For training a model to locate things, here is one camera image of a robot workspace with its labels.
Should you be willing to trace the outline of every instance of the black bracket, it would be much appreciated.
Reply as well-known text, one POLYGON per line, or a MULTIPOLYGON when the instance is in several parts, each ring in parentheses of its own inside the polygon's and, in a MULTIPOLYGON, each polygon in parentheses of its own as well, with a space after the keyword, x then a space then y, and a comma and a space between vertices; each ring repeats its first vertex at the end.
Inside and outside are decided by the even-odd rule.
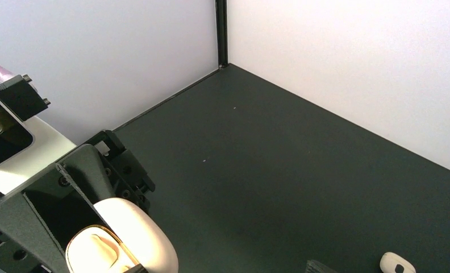
POLYGON ((0 84, 2 101, 21 121, 46 110, 50 102, 41 98, 28 75, 17 75, 0 84))
POLYGON ((110 181, 115 189, 115 193, 119 197, 126 198, 130 195, 130 191, 138 196, 140 201, 145 203, 146 207, 142 208, 148 211, 149 201, 145 198, 148 191, 155 191, 155 184, 149 178, 146 170, 141 166, 140 162, 126 149, 118 137, 110 130, 104 130, 90 138, 87 144, 99 146, 104 144, 109 149, 102 153, 105 159, 106 171, 111 171, 110 181), (123 188, 119 185, 119 181, 126 181, 130 187, 123 188))

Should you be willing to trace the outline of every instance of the cream plastic object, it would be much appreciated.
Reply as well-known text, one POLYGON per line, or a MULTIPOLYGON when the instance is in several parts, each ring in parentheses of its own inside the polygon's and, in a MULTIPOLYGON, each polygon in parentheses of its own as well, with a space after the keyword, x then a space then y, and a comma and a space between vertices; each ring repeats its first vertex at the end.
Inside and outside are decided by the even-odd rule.
POLYGON ((97 226, 80 231, 69 242, 66 263, 72 273, 123 273, 138 264, 113 236, 97 226))
POLYGON ((122 198, 108 198, 94 207, 149 273, 178 272, 178 257, 172 243, 138 206, 122 198))
POLYGON ((384 273, 395 273, 399 272, 396 268, 400 266, 403 268, 403 273, 416 273, 416 269, 411 265, 410 262, 406 261, 403 257, 397 255, 396 253, 387 252, 382 256, 380 267, 384 273))

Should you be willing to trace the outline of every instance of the screw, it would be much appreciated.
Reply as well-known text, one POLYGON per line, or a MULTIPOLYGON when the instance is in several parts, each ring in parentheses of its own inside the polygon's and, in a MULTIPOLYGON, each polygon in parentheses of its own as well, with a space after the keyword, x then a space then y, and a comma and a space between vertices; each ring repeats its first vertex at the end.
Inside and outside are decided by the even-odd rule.
POLYGON ((61 187, 67 187, 67 186, 69 186, 69 182, 66 181, 66 178, 64 178, 64 176, 62 176, 62 177, 60 177, 60 178, 58 179, 58 184, 59 184, 59 186, 61 186, 61 187))
POLYGON ((125 190, 121 193, 121 196, 122 196, 123 198, 128 198, 128 197, 130 196, 130 191, 127 190, 127 189, 125 189, 125 190))

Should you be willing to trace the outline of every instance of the black corner post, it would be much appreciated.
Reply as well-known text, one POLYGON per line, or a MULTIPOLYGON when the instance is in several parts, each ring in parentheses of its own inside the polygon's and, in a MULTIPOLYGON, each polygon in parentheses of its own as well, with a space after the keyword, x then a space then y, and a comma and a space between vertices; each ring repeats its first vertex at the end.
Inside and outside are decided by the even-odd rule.
POLYGON ((218 67, 228 66, 227 0, 215 0, 218 67))

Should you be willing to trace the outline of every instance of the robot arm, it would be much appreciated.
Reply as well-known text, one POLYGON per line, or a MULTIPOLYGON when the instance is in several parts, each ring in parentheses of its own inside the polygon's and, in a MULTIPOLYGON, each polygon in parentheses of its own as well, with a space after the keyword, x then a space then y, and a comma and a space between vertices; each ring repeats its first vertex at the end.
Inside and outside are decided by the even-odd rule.
MULTIPOLYGON (((76 146, 35 117, 49 103, 30 81, 0 67, 0 109, 32 136, 27 147, 0 160, 0 269, 178 272, 171 242, 146 213, 144 194, 155 185, 140 163, 111 131, 76 146), (31 100, 26 109, 16 99, 23 93, 31 100)), ((3 130, 0 138, 22 138, 14 132, 3 130)), ((0 141, 0 148, 9 143, 0 141)))

